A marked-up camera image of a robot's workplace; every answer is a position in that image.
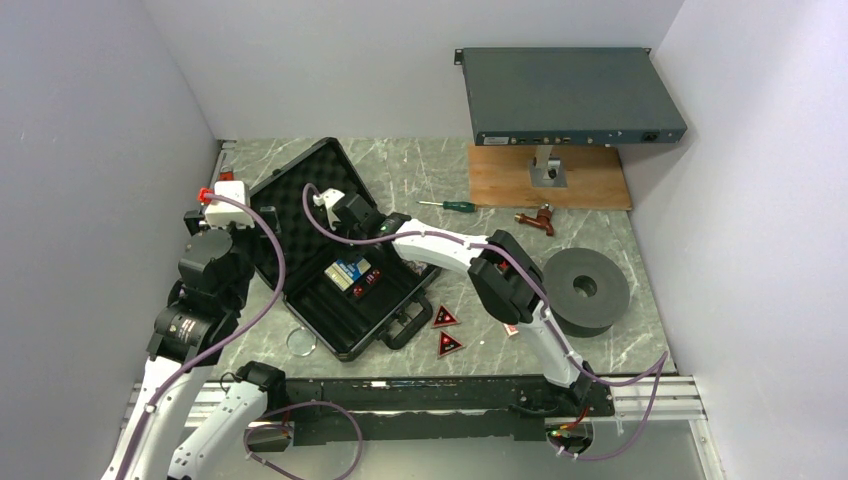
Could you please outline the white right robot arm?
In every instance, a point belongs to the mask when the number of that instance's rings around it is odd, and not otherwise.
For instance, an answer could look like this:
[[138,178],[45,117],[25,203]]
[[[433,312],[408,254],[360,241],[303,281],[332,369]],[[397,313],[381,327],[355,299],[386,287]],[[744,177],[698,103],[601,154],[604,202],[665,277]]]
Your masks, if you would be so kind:
[[511,234],[460,234],[405,214],[381,218],[360,195],[337,189],[305,199],[325,211],[333,240],[386,246],[402,260],[466,274],[486,312],[514,327],[539,359],[555,409],[574,415],[588,404],[583,359],[557,324],[541,270]]

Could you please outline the red dice set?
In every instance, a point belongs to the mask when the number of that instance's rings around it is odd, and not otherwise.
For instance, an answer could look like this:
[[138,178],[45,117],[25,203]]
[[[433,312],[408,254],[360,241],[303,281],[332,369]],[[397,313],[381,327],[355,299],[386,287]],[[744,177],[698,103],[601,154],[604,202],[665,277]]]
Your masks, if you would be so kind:
[[352,295],[354,298],[361,298],[365,293],[380,280],[382,271],[378,268],[372,268],[352,286]]

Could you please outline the red-handled adjustable wrench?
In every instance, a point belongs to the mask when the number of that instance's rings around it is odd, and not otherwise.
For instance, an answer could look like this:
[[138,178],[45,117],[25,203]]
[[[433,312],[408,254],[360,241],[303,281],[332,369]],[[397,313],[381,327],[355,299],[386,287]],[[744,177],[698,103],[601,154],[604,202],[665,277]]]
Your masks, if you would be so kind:
[[228,152],[222,152],[219,155],[216,176],[217,181],[232,181],[234,179],[233,168],[229,157],[230,154]]

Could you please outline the green-handled screwdriver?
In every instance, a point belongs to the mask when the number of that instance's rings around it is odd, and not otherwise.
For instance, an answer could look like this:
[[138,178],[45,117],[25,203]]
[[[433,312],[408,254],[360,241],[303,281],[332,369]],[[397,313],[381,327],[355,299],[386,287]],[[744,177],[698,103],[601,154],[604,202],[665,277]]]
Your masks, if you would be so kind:
[[443,210],[455,211],[460,213],[473,213],[477,210],[477,206],[471,202],[465,201],[423,201],[419,200],[418,204],[421,205],[430,205],[430,206],[438,206]]

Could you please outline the red playing card deck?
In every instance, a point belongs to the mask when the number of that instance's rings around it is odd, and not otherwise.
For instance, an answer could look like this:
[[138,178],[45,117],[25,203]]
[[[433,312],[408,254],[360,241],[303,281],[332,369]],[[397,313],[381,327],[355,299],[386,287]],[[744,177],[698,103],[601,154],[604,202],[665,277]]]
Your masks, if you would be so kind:
[[512,336],[517,335],[519,333],[517,327],[514,326],[514,325],[503,324],[503,328],[504,328],[508,337],[512,337]]

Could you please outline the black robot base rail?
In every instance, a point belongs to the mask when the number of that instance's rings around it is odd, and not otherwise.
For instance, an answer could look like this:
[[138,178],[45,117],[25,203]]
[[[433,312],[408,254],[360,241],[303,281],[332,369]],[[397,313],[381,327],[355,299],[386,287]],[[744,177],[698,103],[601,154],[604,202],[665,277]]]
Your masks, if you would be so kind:
[[505,437],[543,441],[559,423],[584,426],[615,413],[609,388],[581,380],[573,390],[541,375],[302,378],[286,383],[266,422],[296,446],[369,441]]

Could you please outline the lower red all-in triangle button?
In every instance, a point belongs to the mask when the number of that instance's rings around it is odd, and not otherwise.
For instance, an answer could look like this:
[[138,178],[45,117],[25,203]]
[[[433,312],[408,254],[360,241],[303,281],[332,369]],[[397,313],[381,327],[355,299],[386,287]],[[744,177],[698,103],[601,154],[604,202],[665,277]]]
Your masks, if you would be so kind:
[[441,331],[439,333],[437,353],[437,356],[439,358],[443,358],[447,355],[460,351],[464,347],[465,345],[462,342],[457,340],[454,336],[450,335],[446,331]]

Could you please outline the poker chip roll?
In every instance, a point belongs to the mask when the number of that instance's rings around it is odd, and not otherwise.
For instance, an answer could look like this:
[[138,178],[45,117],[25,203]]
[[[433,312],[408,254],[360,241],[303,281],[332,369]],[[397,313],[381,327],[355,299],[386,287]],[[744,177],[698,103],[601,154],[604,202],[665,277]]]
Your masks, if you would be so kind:
[[404,264],[416,275],[422,276],[425,274],[429,265],[419,261],[405,261]]

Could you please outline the upper red triangle button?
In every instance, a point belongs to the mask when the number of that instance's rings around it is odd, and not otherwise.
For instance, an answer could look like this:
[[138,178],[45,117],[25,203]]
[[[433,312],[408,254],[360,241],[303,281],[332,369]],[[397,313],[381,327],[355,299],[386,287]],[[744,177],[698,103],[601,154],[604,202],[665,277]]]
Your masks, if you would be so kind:
[[434,329],[446,328],[449,326],[459,325],[461,321],[444,305],[441,305],[436,312],[431,327]]

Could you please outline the left clear round disc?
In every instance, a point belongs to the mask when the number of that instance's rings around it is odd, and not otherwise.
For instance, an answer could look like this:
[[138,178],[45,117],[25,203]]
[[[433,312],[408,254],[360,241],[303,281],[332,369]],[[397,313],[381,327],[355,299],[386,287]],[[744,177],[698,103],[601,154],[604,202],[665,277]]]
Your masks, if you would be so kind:
[[299,327],[288,334],[286,346],[292,356],[307,357],[315,351],[317,337],[310,330]]

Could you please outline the black foam-lined carrying case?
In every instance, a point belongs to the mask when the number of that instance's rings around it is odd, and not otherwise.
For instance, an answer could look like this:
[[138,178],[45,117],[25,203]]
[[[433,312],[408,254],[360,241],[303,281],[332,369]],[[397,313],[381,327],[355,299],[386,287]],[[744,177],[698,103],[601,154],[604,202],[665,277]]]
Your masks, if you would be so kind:
[[288,166],[250,191],[252,208],[275,229],[285,258],[283,302],[341,362],[355,360],[373,341],[404,347],[429,323],[427,286],[440,269],[405,262],[388,246],[349,246],[345,238],[374,238],[384,215],[341,143],[317,141]]

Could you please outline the plywood base board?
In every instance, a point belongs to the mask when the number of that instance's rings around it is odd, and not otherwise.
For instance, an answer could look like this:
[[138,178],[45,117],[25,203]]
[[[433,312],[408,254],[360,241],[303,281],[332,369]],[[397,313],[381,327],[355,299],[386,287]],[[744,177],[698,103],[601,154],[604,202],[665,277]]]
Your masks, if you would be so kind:
[[535,149],[529,146],[470,146],[471,201],[486,207],[554,207],[590,210],[633,208],[618,151],[604,146],[556,146],[552,156],[564,168],[563,187],[531,181]]

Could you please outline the blue playing card deck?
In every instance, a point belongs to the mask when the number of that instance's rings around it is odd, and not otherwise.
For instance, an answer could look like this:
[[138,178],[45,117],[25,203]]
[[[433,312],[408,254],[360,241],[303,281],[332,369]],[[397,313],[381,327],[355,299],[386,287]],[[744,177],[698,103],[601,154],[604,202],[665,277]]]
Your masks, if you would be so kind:
[[350,289],[363,274],[371,269],[371,264],[364,257],[353,261],[337,259],[325,268],[324,274],[341,291]]

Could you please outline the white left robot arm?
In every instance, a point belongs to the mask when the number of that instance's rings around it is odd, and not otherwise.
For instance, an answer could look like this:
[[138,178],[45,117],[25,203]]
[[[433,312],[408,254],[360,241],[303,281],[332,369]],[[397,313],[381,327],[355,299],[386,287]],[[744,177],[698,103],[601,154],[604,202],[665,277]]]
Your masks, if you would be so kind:
[[223,399],[191,434],[185,424],[220,359],[215,345],[235,333],[263,246],[280,232],[273,207],[258,210],[262,224],[242,210],[212,227],[190,211],[192,234],[179,262],[180,277],[157,315],[138,399],[103,476],[106,479],[199,479],[258,419],[279,417],[289,402],[285,373],[250,361],[238,368]]

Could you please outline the metal device stand bracket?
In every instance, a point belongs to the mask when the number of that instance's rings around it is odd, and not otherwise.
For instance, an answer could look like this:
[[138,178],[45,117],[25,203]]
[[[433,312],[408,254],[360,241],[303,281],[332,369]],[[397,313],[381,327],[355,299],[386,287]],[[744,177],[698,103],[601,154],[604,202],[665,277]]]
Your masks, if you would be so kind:
[[554,154],[553,145],[539,145],[528,163],[530,181],[535,188],[566,188],[562,160]]

